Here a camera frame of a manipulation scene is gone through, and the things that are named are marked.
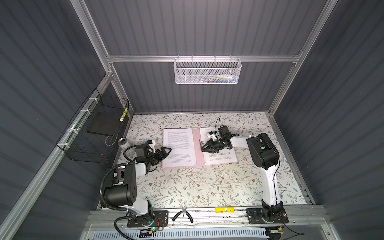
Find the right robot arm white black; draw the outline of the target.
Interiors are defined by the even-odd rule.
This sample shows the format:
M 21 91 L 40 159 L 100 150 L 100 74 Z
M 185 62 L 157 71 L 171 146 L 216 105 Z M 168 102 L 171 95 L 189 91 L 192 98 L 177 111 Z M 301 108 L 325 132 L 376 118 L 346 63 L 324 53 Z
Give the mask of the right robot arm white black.
M 274 223 L 285 212 L 278 192 L 277 172 L 281 165 L 279 151 L 266 133 L 257 136 L 236 135 L 227 126 L 209 132 L 208 140 L 201 144 L 201 151 L 209 154 L 233 148 L 249 150 L 253 163 L 259 168 L 263 187 L 261 215 L 266 223 Z

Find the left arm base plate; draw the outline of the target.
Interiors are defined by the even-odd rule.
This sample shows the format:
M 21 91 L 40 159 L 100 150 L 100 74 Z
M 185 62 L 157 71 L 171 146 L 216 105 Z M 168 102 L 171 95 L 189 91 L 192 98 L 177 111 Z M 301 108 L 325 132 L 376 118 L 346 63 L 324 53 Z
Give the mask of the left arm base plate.
M 130 217 L 127 220 L 128 228 L 139 227 L 167 227 L 169 220 L 169 211 L 154 211 L 151 213 L 139 217 Z

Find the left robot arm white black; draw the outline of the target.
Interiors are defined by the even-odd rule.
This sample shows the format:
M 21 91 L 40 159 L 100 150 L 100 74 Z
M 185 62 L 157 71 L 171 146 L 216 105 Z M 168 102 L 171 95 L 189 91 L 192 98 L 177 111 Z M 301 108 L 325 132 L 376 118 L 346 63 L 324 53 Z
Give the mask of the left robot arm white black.
M 127 147 L 123 151 L 127 162 L 113 166 L 102 179 L 99 190 L 101 206 L 152 221 L 155 218 L 153 206 L 139 196 L 137 177 L 152 172 L 151 167 L 156 168 L 171 152 L 168 147 L 155 149 L 151 142 Z

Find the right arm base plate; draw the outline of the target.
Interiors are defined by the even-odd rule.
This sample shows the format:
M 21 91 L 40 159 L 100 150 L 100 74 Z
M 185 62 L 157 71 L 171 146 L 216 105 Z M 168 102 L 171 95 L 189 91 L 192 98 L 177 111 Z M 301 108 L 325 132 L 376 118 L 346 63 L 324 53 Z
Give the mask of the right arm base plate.
M 250 224 L 287 224 L 290 222 L 285 209 L 247 208 L 246 214 Z

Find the printed paper sheets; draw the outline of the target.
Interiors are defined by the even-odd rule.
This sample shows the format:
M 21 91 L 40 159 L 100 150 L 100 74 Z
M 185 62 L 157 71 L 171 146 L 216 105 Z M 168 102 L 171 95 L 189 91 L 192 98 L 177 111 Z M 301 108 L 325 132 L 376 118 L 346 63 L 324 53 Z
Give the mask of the printed paper sheets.
M 234 149 L 223 147 L 223 138 L 219 134 L 219 130 L 215 127 L 200 128 L 201 145 L 205 165 L 221 165 L 232 164 L 238 162 L 238 158 Z

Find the printed paper sheet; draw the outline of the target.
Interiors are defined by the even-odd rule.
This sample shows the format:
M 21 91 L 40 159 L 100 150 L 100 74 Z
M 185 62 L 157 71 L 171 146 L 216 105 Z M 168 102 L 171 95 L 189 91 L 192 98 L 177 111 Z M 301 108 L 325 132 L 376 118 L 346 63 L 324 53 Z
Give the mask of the printed paper sheet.
M 163 147 L 172 149 L 162 161 L 162 168 L 192 167 L 197 163 L 192 128 L 164 129 Z

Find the pink folder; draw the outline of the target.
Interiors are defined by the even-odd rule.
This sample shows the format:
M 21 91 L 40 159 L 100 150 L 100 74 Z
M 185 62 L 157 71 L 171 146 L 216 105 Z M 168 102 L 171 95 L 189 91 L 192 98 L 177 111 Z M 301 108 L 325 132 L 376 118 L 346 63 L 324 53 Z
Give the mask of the pink folder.
M 194 136 L 194 144 L 195 144 L 195 153 L 197 158 L 197 163 L 195 166 L 192 166 L 192 168 L 200 168 L 205 167 L 205 160 L 203 156 L 203 152 L 201 151 L 201 135 L 200 135 L 200 129 L 192 129 L 193 130 L 193 136 Z

